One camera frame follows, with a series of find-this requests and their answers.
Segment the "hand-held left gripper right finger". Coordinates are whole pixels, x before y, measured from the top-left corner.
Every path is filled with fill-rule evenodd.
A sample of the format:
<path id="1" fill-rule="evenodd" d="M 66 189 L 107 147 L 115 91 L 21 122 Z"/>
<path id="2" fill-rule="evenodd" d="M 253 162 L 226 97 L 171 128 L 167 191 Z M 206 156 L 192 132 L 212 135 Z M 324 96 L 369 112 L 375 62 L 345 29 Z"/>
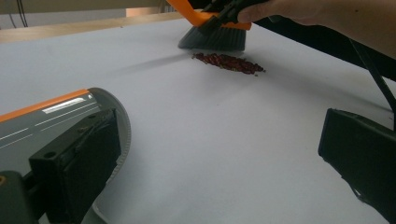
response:
<path id="1" fill-rule="evenodd" d="M 361 202 L 396 223 L 396 132 L 363 116 L 329 109 L 318 154 Z"/>

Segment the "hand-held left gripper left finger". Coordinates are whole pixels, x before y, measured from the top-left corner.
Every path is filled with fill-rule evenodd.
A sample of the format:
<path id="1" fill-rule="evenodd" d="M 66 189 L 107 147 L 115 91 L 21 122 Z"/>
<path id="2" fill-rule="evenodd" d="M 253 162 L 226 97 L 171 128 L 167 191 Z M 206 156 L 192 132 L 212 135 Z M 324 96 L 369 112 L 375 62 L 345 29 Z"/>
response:
<path id="1" fill-rule="evenodd" d="M 29 158 L 54 224 L 80 224 L 117 166 L 120 139 L 113 109 L 82 119 Z"/>

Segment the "orange brush with grey bristles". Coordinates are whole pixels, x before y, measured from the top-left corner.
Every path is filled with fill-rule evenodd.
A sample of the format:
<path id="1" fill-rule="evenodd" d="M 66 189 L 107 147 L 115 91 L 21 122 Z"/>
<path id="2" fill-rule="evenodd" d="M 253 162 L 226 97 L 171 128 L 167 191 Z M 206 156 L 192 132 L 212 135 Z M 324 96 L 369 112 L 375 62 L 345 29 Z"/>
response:
<path id="1" fill-rule="evenodd" d="M 180 39 L 180 49 L 205 49 L 220 51 L 243 51 L 246 45 L 247 30 L 251 23 L 237 21 L 238 29 L 220 28 L 212 34 L 201 34 L 198 27 L 205 22 L 198 10 L 190 12 L 188 0 L 166 0 L 169 5 L 183 16 L 190 24 L 190 30 Z"/>

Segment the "red beans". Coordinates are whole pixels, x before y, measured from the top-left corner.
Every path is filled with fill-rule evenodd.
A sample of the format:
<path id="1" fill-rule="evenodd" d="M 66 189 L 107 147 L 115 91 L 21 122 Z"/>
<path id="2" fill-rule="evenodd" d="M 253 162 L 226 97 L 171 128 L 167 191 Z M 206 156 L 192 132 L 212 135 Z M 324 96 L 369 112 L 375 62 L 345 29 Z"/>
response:
<path id="1" fill-rule="evenodd" d="M 252 63 L 246 59 L 217 53 L 204 54 L 202 52 L 193 53 L 191 56 L 205 64 L 211 64 L 221 69 L 240 72 L 246 75 L 257 76 L 258 72 L 265 72 L 265 69 L 257 63 Z"/>

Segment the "grey dustpan with orange edge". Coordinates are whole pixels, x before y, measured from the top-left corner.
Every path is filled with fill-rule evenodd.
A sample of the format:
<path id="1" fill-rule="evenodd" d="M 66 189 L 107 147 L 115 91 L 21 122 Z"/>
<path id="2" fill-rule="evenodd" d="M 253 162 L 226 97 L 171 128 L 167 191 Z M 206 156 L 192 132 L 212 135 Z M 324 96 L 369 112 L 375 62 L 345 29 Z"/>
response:
<path id="1" fill-rule="evenodd" d="M 0 224 L 54 224 L 46 214 L 44 187 L 35 179 L 29 158 L 82 119 L 108 109 L 117 116 L 120 155 L 106 187 L 131 145 L 128 114 L 114 95 L 99 88 L 74 91 L 0 116 Z M 80 224 L 86 224 L 88 214 L 98 223 L 105 222 L 97 198 Z"/>

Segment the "white board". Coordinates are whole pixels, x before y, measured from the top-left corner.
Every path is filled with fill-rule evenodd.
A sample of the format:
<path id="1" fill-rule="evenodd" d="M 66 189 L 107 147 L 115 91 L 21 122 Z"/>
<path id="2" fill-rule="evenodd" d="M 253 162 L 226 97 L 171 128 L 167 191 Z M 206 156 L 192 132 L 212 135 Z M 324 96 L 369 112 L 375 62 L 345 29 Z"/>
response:
<path id="1" fill-rule="evenodd" d="M 100 87 L 132 125 L 127 161 L 99 200 L 109 224 L 387 224 L 318 155 L 330 108 L 384 126 L 368 72 L 261 27 L 248 76 L 177 47 L 183 20 L 33 41 L 0 35 L 0 114 Z"/>

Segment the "wooden table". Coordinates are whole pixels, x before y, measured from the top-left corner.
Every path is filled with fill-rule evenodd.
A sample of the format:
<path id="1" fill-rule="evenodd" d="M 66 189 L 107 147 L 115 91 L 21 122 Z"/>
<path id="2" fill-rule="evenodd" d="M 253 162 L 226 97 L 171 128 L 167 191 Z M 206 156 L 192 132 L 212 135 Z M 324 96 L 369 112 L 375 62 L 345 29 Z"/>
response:
<path id="1" fill-rule="evenodd" d="M 110 28 L 121 28 L 129 25 L 179 20 L 181 18 L 182 16 L 178 12 L 169 12 L 98 21 L 82 21 L 0 30 L 0 44 L 30 41 L 63 35 L 73 35 Z"/>

